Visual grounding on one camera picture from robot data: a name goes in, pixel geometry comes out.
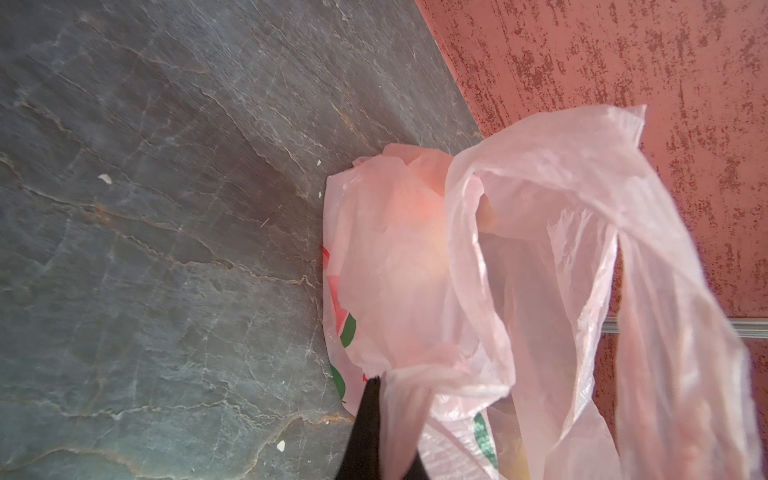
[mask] plastic bag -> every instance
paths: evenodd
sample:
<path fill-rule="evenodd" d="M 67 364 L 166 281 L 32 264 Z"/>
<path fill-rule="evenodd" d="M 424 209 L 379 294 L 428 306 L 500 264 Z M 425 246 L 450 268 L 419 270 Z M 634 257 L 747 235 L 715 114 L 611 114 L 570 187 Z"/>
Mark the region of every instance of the plastic bag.
<path fill-rule="evenodd" d="M 435 479 L 762 478 L 746 349 L 643 115 L 535 114 L 455 159 L 389 145 L 329 177 L 323 328 L 352 414 L 382 376 L 384 479 L 417 445 Z M 621 457 L 591 399 L 619 243 Z"/>

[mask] wall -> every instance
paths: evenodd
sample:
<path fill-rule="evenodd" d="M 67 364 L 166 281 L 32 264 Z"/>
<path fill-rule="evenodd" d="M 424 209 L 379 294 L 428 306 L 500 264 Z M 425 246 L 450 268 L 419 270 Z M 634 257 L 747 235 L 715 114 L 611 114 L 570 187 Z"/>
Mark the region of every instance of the wall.
<path fill-rule="evenodd" d="M 768 2 L 417 0 L 484 135 L 648 104 L 642 148 L 729 316 L 768 316 Z"/>

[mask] green print on bag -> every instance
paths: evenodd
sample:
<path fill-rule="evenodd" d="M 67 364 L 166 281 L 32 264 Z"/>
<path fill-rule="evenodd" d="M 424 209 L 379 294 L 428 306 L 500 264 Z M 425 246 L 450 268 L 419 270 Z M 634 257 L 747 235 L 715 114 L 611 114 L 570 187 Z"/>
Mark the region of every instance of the green print on bag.
<path fill-rule="evenodd" d="M 341 344 L 344 348 L 348 347 L 349 344 L 352 343 L 352 339 L 355 338 L 355 330 L 357 330 L 357 320 L 355 320 L 355 317 L 353 317 L 350 313 L 346 316 L 346 321 L 344 322 L 344 331 L 342 331 L 341 335 L 339 336 L 341 339 Z"/>
<path fill-rule="evenodd" d="M 496 452 L 493 451 L 491 437 L 488 435 L 488 428 L 485 427 L 485 420 L 482 418 L 481 413 L 475 415 L 475 440 L 477 440 L 480 446 L 480 452 L 485 455 L 491 465 L 493 465 L 493 468 L 498 470 Z"/>
<path fill-rule="evenodd" d="M 336 384 L 336 389 L 339 390 L 339 397 L 344 400 L 346 384 L 344 383 L 344 379 L 341 378 L 341 373 L 339 373 L 339 370 L 337 370 L 333 365 L 331 365 L 331 376 L 333 377 L 333 382 Z"/>

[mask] metal strip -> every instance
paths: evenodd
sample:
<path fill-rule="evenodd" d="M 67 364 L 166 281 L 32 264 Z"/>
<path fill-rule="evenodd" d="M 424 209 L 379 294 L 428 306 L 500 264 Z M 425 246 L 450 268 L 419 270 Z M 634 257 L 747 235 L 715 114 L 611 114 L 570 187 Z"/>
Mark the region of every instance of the metal strip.
<path fill-rule="evenodd" d="M 736 334 L 743 339 L 768 339 L 768 318 L 731 316 L 728 318 L 736 330 Z M 619 333 L 619 325 L 615 316 L 605 317 L 603 333 Z"/>

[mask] translucent plastic bag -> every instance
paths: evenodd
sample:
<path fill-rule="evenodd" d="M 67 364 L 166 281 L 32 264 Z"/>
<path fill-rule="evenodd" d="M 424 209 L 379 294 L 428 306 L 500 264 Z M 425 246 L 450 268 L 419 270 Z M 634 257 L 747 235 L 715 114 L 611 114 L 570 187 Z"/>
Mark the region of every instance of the translucent plastic bag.
<path fill-rule="evenodd" d="M 763 477 L 746 350 L 637 149 L 643 113 L 535 114 L 328 179 L 326 344 L 352 414 L 383 377 L 385 479 L 417 445 L 435 479 Z M 591 399 L 619 243 L 621 459 Z"/>

